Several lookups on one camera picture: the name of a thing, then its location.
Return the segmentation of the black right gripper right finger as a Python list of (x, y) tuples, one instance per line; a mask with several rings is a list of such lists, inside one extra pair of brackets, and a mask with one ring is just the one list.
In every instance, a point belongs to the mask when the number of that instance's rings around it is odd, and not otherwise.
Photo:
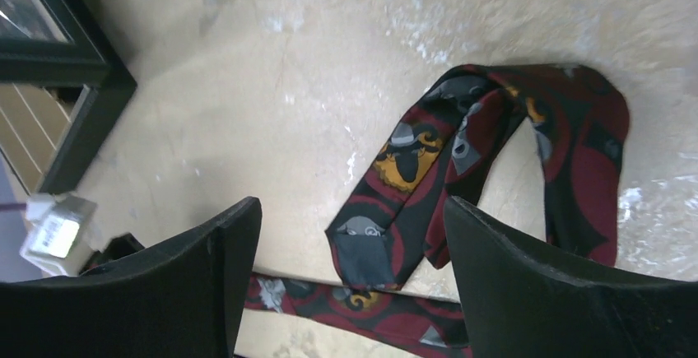
[(474, 356), (696, 356), (695, 282), (581, 258), (461, 198), (444, 225)]

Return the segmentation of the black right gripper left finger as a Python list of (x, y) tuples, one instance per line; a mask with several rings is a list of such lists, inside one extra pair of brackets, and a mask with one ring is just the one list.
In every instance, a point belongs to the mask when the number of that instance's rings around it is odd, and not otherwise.
[(261, 220), (247, 197), (82, 276), (2, 284), (2, 356), (233, 356)]

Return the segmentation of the dark red patterned tie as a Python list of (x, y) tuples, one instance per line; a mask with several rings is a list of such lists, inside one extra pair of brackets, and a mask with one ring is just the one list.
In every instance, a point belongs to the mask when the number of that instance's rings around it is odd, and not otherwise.
[(402, 116), (326, 229), (340, 286), (252, 275), (244, 305), (307, 318), (422, 357), (469, 357), (461, 307), (402, 295), (422, 260), (450, 260), (449, 197), (478, 203), (491, 167), (529, 121), (544, 177), (545, 237), (613, 266), (630, 113), (580, 64), (448, 70)]

